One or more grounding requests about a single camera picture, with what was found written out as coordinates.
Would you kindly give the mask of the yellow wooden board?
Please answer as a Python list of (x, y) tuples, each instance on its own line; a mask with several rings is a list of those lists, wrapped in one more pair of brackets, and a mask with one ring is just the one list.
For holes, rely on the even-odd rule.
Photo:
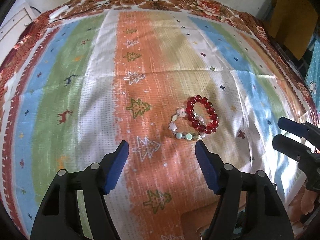
[(300, 60), (309, 45), (317, 20), (318, 13), (309, 0), (277, 0), (268, 24), (268, 35)]

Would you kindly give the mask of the white cabinet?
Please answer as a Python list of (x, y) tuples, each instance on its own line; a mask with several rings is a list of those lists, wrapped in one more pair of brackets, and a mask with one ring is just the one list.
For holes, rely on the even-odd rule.
[(8, 22), (1, 27), (1, 62), (5, 59), (35, 14), (27, 2), (20, 5)]

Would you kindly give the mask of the white power adapter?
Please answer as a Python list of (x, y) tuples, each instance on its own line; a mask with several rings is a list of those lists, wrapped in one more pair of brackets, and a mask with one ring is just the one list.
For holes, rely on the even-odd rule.
[(68, 9), (69, 9), (68, 5), (64, 5), (64, 6), (60, 7), (59, 9), (56, 9), (54, 12), (52, 12), (49, 15), (49, 19), (50, 20), (56, 19), (61, 13), (67, 11)]

